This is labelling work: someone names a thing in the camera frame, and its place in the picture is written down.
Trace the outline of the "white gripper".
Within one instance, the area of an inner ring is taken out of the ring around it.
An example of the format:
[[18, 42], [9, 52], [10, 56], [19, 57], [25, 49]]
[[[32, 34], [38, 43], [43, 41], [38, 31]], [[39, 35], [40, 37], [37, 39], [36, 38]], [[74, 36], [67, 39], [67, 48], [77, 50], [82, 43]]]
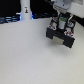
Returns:
[[[66, 13], [67, 10], [71, 6], [72, 0], [55, 0], [53, 4], [53, 8], [61, 13]], [[59, 26], [59, 18], [60, 18], [60, 13], [57, 13], [56, 15], [53, 16], [53, 21], [56, 23], [56, 27]], [[67, 19], [67, 27], [71, 28], [72, 26], [72, 14], [69, 14], [69, 17]]]

